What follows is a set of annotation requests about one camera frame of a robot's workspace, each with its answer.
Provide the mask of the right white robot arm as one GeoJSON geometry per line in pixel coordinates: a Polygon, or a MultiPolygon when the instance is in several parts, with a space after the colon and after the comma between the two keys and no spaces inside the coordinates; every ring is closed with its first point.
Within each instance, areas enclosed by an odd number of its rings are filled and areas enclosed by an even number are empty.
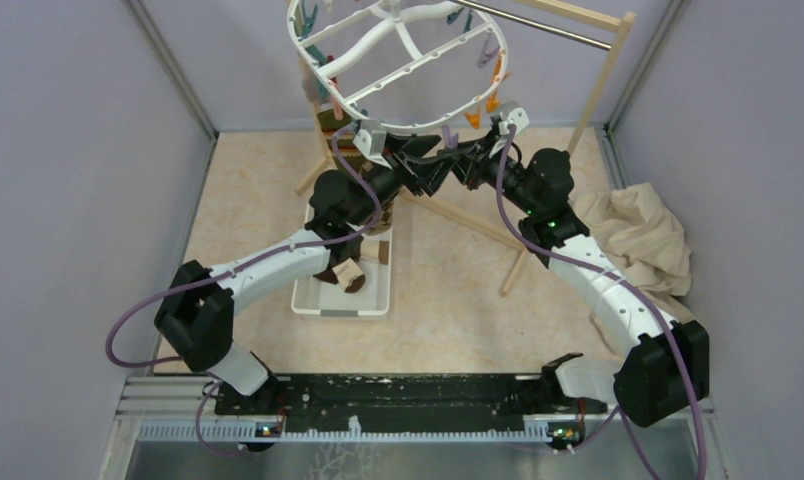
{"type": "Polygon", "coordinates": [[[544,148],[523,164],[510,153],[513,134],[498,130],[443,148],[436,161],[443,174],[471,190],[493,187],[498,210],[510,202],[525,212],[509,232],[581,295],[623,357],[613,365],[585,357],[558,364],[541,385],[543,403],[566,412],[579,398],[593,399],[618,406],[640,427],[684,409],[699,417],[699,402],[709,392],[707,330],[664,312],[603,253],[568,203],[574,186],[569,154],[544,148]]]}

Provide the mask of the white round clip hanger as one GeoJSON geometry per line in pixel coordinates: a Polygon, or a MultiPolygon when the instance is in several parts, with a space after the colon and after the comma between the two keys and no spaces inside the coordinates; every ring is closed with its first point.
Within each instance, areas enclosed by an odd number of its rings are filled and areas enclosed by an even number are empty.
{"type": "Polygon", "coordinates": [[[393,133],[477,128],[512,74],[495,19],[451,1],[290,1],[286,29],[320,104],[393,133]]]}

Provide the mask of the beige brown sock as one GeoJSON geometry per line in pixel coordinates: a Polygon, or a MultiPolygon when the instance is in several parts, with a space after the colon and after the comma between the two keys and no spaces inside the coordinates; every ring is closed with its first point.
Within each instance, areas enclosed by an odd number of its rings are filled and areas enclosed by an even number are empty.
{"type": "Polygon", "coordinates": [[[337,285],[344,293],[358,292],[366,284],[366,274],[359,262],[388,266],[390,247],[388,240],[363,240],[353,257],[331,268],[329,282],[337,285]]]}

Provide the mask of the brown checkered sock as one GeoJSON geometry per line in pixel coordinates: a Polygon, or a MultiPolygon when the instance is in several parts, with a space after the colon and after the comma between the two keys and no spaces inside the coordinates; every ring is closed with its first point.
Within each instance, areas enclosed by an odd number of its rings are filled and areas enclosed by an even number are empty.
{"type": "Polygon", "coordinates": [[[372,235],[380,235],[392,227],[393,212],[394,202],[391,201],[383,207],[379,220],[374,224],[371,230],[372,235]]]}

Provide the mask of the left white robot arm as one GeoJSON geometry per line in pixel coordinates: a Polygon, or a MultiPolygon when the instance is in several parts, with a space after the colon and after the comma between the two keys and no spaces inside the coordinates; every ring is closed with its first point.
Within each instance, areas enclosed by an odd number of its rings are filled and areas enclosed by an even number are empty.
{"type": "Polygon", "coordinates": [[[230,263],[185,263],[155,316],[156,329],[191,371],[229,385],[251,412],[270,411],[278,399],[274,375],[234,340],[235,316],[290,282],[356,257],[363,241],[356,229],[379,219],[403,188],[437,188],[446,173],[441,161],[426,155],[440,141],[437,135],[391,135],[380,152],[382,164],[364,176],[331,169],[316,178],[309,199],[313,216],[290,237],[230,263]]]}

